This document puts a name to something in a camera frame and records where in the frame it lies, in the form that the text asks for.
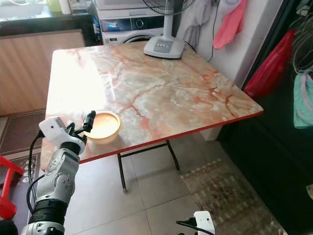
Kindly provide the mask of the orange plastic bowl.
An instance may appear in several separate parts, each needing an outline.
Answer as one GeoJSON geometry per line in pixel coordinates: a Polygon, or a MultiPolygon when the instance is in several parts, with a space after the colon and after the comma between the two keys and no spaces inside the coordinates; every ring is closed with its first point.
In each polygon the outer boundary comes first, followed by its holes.
{"type": "Polygon", "coordinates": [[[118,136],[121,129],[121,119],[112,112],[96,112],[92,129],[85,135],[90,141],[98,144],[107,144],[118,136]]]}

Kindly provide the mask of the dark brown floor mat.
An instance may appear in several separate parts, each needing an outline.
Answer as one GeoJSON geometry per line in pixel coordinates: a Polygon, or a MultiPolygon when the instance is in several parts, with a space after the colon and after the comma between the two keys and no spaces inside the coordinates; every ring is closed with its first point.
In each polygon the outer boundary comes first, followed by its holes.
{"type": "Polygon", "coordinates": [[[39,123],[45,118],[45,110],[8,116],[0,135],[0,154],[9,155],[27,151],[40,131],[39,123]]]}

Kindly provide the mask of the marble top folding table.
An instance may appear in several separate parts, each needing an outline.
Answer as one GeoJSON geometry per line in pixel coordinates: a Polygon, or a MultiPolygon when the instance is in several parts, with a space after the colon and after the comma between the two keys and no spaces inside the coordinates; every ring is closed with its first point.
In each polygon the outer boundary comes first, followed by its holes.
{"type": "MultiPolygon", "coordinates": [[[[81,128],[91,111],[121,119],[114,141],[88,141],[87,163],[109,155],[119,160],[170,139],[258,116],[263,108],[219,70],[186,48],[178,60],[145,55],[145,42],[59,49],[51,61],[45,118],[59,116],[81,128]]],[[[45,139],[48,163],[57,145],[45,139]]]]}

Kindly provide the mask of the wooden cabinet with black counter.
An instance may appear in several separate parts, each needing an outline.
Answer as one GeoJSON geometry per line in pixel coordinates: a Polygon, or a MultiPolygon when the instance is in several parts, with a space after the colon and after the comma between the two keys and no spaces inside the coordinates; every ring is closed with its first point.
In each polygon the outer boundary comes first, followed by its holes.
{"type": "Polygon", "coordinates": [[[89,14],[1,21],[0,114],[44,110],[53,52],[97,44],[89,14]]]}

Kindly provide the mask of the dark printed floor mat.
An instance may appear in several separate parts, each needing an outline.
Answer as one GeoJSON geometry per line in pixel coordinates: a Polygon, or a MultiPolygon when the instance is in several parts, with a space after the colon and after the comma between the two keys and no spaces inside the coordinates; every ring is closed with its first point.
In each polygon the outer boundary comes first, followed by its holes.
{"type": "Polygon", "coordinates": [[[28,224],[30,217],[30,212],[25,200],[25,195],[29,187],[27,172],[28,156],[25,155],[23,157],[13,159],[11,162],[24,168],[24,175],[18,175],[18,177],[14,178],[10,191],[10,200],[17,208],[17,212],[14,215],[12,221],[14,222],[19,234],[22,232],[24,226],[28,224]]]}

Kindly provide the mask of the red plastic stool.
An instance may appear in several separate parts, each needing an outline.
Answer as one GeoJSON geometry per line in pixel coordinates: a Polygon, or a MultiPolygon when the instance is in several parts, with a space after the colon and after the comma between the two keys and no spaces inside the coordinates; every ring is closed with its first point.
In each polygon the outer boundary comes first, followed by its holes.
{"type": "Polygon", "coordinates": [[[17,212],[16,206],[10,201],[9,194],[14,177],[24,174],[24,169],[0,155],[0,167],[7,169],[0,191],[0,217],[11,219],[17,212]]]}

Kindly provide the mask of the white washing machine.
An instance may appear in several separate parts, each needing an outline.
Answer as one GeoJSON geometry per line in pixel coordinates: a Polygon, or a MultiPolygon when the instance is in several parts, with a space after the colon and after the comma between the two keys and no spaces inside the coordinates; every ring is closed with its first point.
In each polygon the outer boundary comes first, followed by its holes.
{"type": "Polygon", "coordinates": [[[174,0],[95,0],[103,44],[147,41],[163,36],[175,41],[174,0]]]}

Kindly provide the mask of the white standing fan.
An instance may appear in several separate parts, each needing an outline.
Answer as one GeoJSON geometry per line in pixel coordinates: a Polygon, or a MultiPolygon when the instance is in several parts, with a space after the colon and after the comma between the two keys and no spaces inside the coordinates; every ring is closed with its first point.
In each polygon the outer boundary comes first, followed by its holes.
{"type": "Polygon", "coordinates": [[[144,47],[144,54],[168,60],[181,58],[186,42],[172,34],[174,16],[185,11],[195,0],[143,0],[155,13],[164,16],[163,34],[153,36],[144,47]]]}

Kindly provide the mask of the small white bottle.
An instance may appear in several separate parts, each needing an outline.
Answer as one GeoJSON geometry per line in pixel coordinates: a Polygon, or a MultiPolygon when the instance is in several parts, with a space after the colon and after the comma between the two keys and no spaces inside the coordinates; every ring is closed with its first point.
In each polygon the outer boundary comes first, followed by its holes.
{"type": "Polygon", "coordinates": [[[71,14],[71,6],[69,4],[69,0],[58,0],[61,13],[63,14],[71,14]]]}

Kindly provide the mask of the green cup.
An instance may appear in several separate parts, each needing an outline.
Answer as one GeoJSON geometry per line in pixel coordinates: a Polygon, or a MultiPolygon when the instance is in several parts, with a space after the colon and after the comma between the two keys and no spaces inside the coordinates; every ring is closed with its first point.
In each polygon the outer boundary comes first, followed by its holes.
{"type": "Polygon", "coordinates": [[[52,13],[62,13],[60,0],[45,0],[45,2],[52,13]]]}

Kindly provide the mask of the grey hanging cloth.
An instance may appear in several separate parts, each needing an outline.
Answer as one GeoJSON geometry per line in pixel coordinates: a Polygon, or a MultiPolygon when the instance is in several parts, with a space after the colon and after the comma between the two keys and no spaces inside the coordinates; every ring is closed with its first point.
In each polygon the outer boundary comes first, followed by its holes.
{"type": "Polygon", "coordinates": [[[212,0],[194,0],[181,14],[177,38],[196,47],[201,35],[201,27],[210,19],[212,0]]]}

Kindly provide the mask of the pink hanging cloth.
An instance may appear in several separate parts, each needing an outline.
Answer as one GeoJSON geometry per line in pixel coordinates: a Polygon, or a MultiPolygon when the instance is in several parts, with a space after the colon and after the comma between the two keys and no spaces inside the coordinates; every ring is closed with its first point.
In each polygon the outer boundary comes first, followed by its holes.
{"type": "Polygon", "coordinates": [[[241,32],[247,0],[221,0],[218,16],[222,23],[213,39],[213,48],[220,50],[232,43],[237,33],[241,32]]]}

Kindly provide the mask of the black tall cupboard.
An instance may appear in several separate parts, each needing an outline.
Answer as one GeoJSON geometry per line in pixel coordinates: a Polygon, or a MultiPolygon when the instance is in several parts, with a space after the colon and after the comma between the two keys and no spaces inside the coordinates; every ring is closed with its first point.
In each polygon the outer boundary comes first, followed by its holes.
{"type": "MultiPolygon", "coordinates": [[[[244,31],[238,40],[250,41],[255,55],[246,56],[235,83],[248,84],[270,51],[290,29],[305,0],[248,0],[244,31]]],[[[255,188],[271,213],[290,235],[313,235],[313,127],[293,123],[295,72],[290,63],[279,84],[257,98],[263,112],[226,125],[219,143],[255,188]]]]}

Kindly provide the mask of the red plastic bag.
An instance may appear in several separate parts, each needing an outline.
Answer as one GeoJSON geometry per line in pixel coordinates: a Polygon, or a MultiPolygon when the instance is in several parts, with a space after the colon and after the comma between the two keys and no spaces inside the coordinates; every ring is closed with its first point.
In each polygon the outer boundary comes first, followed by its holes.
{"type": "Polygon", "coordinates": [[[295,32],[295,29],[289,30],[253,74],[244,88],[248,96],[252,98],[266,96],[279,85],[280,78],[291,57],[295,32]]]}

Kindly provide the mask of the teal hanging cloth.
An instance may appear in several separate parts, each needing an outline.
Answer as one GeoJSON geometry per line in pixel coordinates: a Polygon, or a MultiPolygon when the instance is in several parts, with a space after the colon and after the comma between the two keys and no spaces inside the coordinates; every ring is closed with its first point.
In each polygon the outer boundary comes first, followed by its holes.
{"type": "Polygon", "coordinates": [[[295,128],[313,128],[313,78],[307,73],[295,77],[293,113],[295,128]]]}

